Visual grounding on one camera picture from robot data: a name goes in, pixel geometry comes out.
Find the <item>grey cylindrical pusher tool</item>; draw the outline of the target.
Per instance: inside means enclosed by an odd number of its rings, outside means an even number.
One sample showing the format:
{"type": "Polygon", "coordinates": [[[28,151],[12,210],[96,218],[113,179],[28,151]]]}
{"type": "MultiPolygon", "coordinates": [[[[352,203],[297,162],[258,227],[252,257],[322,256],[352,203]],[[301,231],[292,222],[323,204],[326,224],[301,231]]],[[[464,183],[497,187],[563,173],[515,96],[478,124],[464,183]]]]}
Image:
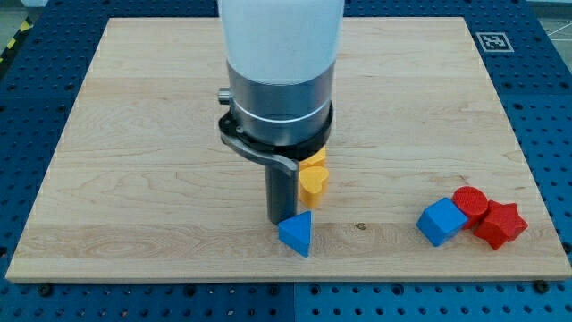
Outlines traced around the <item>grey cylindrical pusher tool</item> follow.
{"type": "Polygon", "coordinates": [[[277,225],[295,216],[299,163],[285,156],[253,149],[236,136],[221,133],[221,140],[238,155],[265,167],[268,219],[277,225]]]}

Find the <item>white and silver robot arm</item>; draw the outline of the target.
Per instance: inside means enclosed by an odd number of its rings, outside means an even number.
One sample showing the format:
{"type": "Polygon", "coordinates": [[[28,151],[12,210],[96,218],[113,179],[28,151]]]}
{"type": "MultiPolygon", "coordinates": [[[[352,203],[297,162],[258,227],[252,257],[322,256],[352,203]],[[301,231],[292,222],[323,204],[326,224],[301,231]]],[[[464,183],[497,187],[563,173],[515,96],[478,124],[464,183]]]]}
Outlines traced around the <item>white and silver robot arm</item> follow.
{"type": "Polygon", "coordinates": [[[265,168],[267,215],[295,216],[299,162],[325,146],[344,2],[218,0],[229,85],[222,142],[265,168]]]}

